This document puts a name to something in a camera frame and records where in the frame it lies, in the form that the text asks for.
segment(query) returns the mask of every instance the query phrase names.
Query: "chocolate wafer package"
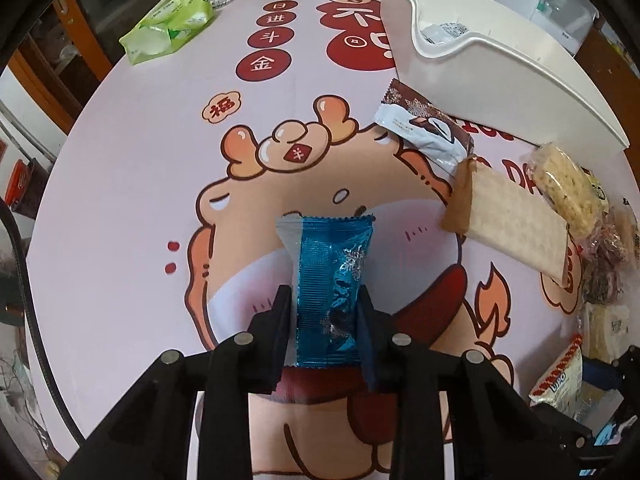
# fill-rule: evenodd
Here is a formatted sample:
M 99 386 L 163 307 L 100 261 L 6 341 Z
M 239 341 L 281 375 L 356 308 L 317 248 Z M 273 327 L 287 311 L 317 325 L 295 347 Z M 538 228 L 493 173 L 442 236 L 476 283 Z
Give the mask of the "chocolate wafer package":
M 427 98 L 393 79 L 373 120 L 408 140 L 453 176 L 474 150 L 471 135 Z
M 582 387 L 582 336 L 575 335 L 569 347 L 540 377 L 529 394 L 531 405 L 545 402 L 573 417 Z

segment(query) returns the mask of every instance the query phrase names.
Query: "red circle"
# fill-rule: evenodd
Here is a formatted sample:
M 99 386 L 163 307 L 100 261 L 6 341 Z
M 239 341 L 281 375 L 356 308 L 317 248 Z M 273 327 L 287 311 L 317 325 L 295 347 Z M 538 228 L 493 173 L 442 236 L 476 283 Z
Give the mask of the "red circle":
M 294 0 L 277 0 L 276 2 L 266 4 L 262 10 L 266 10 L 267 12 L 278 12 L 279 10 L 293 9 L 293 7 L 297 6 L 298 2 Z
M 246 42 L 253 48 L 271 48 L 287 43 L 293 35 L 289 27 L 269 27 L 254 32 Z
M 261 27 L 277 27 L 278 25 L 286 25 L 296 19 L 295 12 L 283 10 L 282 12 L 270 12 L 260 16 L 255 23 Z
M 282 74 L 290 64 L 288 52 L 267 48 L 244 56 L 236 66 L 236 75 L 245 81 L 266 81 Z

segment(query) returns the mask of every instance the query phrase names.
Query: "white storage box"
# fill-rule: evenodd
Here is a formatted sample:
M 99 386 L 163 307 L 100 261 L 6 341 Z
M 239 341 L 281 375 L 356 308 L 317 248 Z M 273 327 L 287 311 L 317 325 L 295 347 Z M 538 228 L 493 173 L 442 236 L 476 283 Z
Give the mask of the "white storage box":
M 493 0 L 382 0 L 400 81 L 444 112 L 543 144 L 589 167 L 628 148 L 591 79 L 549 34 Z M 469 28 L 431 44 L 429 25 Z

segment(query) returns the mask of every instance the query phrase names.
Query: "blue wrapped candy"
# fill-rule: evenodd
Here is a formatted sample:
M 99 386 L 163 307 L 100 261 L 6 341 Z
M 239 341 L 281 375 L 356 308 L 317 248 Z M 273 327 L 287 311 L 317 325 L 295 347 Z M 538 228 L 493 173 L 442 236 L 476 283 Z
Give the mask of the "blue wrapped candy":
M 327 368 L 358 362 L 356 298 L 374 220 L 287 216 L 277 222 L 294 263 L 294 330 L 286 364 Z

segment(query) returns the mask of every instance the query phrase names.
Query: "green tissue pack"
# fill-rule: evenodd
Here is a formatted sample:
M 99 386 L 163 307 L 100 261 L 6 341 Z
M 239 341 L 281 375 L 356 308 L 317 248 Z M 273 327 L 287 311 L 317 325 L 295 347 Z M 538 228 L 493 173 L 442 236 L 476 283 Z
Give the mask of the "green tissue pack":
M 120 44 L 131 64 L 141 63 L 180 49 L 213 17 L 209 0 L 160 0 Z

